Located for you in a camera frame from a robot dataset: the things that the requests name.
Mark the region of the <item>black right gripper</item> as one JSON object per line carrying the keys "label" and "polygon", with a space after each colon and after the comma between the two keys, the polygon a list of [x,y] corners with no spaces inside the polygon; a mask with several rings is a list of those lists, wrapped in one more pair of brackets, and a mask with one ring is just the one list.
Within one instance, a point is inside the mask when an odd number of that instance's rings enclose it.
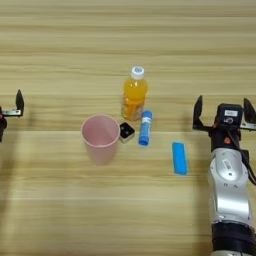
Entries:
{"label": "black right gripper", "polygon": [[213,126],[204,126],[200,120],[202,104],[203,97],[200,95],[194,105],[193,129],[208,133],[209,137],[211,138],[212,150],[218,148],[239,150],[241,131],[256,131],[256,111],[247,98],[244,99],[244,118],[247,123],[243,123],[240,127],[221,126],[217,123],[215,123]]}

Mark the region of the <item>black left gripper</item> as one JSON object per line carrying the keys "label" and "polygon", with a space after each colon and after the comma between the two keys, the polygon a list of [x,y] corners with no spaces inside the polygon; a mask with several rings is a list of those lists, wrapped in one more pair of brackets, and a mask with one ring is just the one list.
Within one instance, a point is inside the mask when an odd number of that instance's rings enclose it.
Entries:
{"label": "black left gripper", "polygon": [[0,107],[0,142],[2,142],[4,130],[7,128],[8,117],[21,117],[23,116],[24,110],[24,99],[21,90],[17,91],[16,94],[16,107],[17,110],[6,110],[4,111]]}

